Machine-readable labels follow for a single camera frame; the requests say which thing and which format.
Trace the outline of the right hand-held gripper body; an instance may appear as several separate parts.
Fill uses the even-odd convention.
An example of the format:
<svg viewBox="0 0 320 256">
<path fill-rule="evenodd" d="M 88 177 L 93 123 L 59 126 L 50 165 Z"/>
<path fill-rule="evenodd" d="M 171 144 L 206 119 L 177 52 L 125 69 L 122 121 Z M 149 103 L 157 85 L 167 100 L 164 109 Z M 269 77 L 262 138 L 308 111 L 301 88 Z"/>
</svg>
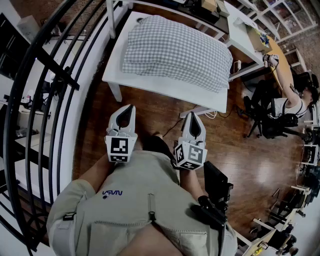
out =
<svg viewBox="0 0 320 256">
<path fill-rule="evenodd" d="M 208 150 L 182 141 L 174 148 L 175 166 L 179 169 L 197 170 L 204 165 Z"/>
</svg>

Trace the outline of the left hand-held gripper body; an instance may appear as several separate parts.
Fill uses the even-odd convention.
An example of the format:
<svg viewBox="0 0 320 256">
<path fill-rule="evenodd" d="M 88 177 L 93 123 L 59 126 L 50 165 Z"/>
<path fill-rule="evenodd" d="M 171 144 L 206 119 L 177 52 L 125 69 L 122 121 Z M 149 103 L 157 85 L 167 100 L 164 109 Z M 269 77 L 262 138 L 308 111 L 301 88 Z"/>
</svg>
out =
<svg viewBox="0 0 320 256">
<path fill-rule="evenodd" d="M 137 138 L 138 135 L 134 132 L 108 128 L 104 137 L 108 160 L 113 163 L 128 163 Z"/>
</svg>

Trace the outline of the grey checked pillowcase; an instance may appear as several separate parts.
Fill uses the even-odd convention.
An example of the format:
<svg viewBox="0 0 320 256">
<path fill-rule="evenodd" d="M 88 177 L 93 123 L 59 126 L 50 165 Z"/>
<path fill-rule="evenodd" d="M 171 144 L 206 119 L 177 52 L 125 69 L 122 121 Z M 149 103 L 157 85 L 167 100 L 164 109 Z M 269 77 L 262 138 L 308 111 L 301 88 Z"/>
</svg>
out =
<svg viewBox="0 0 320 256">
<path fill-rule="evenodd" d="M 232 63 L 231 52 L 219 40 L 151 15 L 129 31 L 122 72 L 168 77 L 219 93 L 229 88 Z"/>
</svg>

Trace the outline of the person's left forearm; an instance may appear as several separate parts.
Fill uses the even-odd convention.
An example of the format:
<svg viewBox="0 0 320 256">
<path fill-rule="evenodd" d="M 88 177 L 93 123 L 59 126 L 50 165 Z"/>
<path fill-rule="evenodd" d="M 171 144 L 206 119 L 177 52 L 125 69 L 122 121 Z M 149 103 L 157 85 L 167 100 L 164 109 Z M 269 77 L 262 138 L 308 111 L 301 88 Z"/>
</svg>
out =
<svg viewBox="0 0 320 256">
<path fill-rule="evenodd" d="M 109 161 L 109 156 L 106 153 L 78 179 L 87 181 L 98 192 L 108 175 L 113 172 L 114 167 L 115 163 Z"/>
</svg>

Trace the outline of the person's right forearm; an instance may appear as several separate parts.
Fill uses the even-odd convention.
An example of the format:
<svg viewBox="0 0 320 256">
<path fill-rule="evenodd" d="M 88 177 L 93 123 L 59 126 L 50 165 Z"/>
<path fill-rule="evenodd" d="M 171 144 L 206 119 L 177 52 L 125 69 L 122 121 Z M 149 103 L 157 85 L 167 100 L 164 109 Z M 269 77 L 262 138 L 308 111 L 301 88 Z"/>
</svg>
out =
<svg viewBox="0 0 320 256">
<path fill-rule="evenodd" d="M 179 176 L 180 186 L 189 192 L 196 201 L 199 197 L 205 196 L 195 170 L 180 170 Z"/>
</svg>

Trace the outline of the black shorts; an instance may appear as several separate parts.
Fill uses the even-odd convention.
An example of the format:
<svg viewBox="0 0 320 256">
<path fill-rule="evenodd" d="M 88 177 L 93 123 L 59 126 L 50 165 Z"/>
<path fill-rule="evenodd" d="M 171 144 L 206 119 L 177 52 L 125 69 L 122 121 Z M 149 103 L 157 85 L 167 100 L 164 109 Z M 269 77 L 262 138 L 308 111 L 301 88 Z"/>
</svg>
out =
<svg viewBox="0 0 320 256">
<path fill-rule="evenodd" d="M 142 143 L 142 150 L 163 160 L 174 159 L 174 155 L 160 133 L 146 137 Z"/>
</svg>

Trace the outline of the white work table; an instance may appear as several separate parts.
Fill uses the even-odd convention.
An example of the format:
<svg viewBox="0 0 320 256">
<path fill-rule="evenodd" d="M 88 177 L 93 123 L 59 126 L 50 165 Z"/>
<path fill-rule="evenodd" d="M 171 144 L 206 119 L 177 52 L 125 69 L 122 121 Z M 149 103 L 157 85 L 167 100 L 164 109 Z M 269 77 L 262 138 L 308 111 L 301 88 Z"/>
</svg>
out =
<svg viewBox="0 0 320 256">
<path fill-rule="evenodd" d="M 119 33 L 102 76 L 102 81 L 108 83 L 116 101 L 122 101 L 120 91 L 120 85 L 122 85 L 196 104 L 199 106 L 194 110 L 197 115 L 213 111 L 225 113 L 228 98 L 226 88 L 221 89 L 219 93 L 214 93 L 199 86 L 168 77 L 141 76 L 122 72 L 122 62 L 128 45 L 128 33 L 138 24 L 138 18 L 148 16 L 146 13 L 136 11 L 128 12 L 128 14 L 129 16 Z"/>
</svg>

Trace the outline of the black metal railing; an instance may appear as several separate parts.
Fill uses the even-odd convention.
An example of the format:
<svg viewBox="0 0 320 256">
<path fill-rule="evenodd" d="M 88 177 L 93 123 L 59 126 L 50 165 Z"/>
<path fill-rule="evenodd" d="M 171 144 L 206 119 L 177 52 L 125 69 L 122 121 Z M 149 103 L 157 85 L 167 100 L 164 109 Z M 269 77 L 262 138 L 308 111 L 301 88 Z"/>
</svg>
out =
<svg viewBox="0 0 320 256">
<path fill-rule="evenodd" d="M 94 57 L 109 13 L 122 9 L 118 0 L 87 0 L 46 51 L 53 29 L 77 0 L 64 0 L 44 23 L 19 66 L 7 103 L 3 130 L 5 188 L 13 227 L 2 224 L 33 256 L 47 241 L 46 223 L 62 189 L 62 149 L 72 101 L 93 77 Z"/>
</svg>

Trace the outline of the white desk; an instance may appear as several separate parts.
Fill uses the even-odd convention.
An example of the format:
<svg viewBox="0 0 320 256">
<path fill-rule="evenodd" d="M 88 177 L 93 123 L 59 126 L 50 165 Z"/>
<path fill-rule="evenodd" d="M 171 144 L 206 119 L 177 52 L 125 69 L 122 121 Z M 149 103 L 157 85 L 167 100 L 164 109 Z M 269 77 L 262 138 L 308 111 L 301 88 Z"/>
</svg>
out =
<svg viewBox="0 0 320 256">
<path fill-rule="evenodd" d="M 248 18 L 240 10 L 224 1 L 224 5 L 229 13 L 227 17 L 229 35 L 225 40 L 227 47 L 233 46 L 249 57 L 254 63 L 240 71 L 234 72 L 229 76 L 229 81 L 232 81 L 238 77 L 246 75 L 264 66 L 263 54 L 254 49 L 250 37 L 248 36 L 246 25 L 244 22 L 248 22 L 250 25 L 256 26 L 256 24 Z"/>
</svg>

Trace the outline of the round wooden table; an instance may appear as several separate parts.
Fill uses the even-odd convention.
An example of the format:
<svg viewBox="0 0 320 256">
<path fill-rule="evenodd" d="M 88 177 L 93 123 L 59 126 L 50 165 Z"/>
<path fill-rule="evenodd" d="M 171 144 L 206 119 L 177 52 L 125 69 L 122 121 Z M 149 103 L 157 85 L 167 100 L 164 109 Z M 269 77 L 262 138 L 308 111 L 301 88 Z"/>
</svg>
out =
<svg viewBox="0 0 320 256">
<path fill-rule="evenodd" d="M 293 102 L 295 98 L 299 98 L 299 96 L 296 95 L 291 89 L 291 86 L 294 85 L 294 81 L 290 65 L 277 43 L 270 36 L 267 36 L 267 38 L 271 48 L 271 51 L 269 51 L 267 54 L 270 56 L 278 55 L 278 66 L 273 72 L 273 76 L 282 90 L 282 94 Z"/>
</svg>

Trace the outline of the open cardboard box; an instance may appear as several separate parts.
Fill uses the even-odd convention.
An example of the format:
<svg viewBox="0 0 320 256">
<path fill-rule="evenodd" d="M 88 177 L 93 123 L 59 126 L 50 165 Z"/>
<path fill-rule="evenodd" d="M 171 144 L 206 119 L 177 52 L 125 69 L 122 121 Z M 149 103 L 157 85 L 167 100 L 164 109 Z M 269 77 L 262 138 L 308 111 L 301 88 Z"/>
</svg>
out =
<svg viewBox="0 0 320 256">
<path fill-rule="evenodd" d="M 270 40 L 268 39 L 267 34 L 265 32 L 248 24 L 246 24 L 245 27 L 247 35 L 256 52 L 267 54 L 272 50 Z"/>
</svg>

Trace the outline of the wooden-top white workbench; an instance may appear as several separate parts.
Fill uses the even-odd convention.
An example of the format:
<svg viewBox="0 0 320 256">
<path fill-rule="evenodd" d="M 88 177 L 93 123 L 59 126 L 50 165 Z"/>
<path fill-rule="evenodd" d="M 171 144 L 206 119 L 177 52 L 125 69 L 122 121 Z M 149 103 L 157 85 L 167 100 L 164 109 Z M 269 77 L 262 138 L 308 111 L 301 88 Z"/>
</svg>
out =
<svg viewBox="0 0 320 256">
<path fill-rule="evenodd" d="M 275 250 L 276 256 L 297 256 L 297 238 L 292 234 L 294 226 L 289 218 L 282 222 L 282 229 L 277 229 L 270 222 L 262 222 L 260 219 L 255 218 L 253 221 L 257 226 L 250 231 L 254 235 L 252 239 L 246 239 L 236 233 L 242 244 L 238 245 L 235 256 L 259 256 L 269 248 Z"/>
</svg>

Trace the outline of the black headrest office chair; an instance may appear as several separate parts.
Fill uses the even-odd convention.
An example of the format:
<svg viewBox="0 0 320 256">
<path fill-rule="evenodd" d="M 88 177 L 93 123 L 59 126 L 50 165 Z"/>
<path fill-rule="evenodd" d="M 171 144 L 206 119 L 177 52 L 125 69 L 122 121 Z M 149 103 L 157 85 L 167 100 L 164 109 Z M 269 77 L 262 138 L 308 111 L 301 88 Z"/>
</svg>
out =
<svg viewBox="0 0 320 256">
<path fill-rule="evenodd" d="M 298 92 L 302 92 L 306 87 L 319 88 L 319 81 L 315 74 L 310 74 L 309 72 L 303 72 L 300 74 L 294 73 L 292 77 L 294 88 Z"/>
</svg>

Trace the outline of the white shelf rack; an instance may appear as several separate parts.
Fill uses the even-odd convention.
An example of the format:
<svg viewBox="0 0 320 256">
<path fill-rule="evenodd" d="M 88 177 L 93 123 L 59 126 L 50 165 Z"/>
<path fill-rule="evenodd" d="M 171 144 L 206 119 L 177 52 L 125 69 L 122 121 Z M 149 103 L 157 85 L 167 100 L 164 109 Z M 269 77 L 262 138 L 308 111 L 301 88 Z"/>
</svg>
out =
<svg viewBox="0 0 320 256">
<path fill-rule="evenodd" d="M 238 9 L 253 20 L 276 43 L 317 27 L 302 0 L 237 0 Z"/>
</svg>

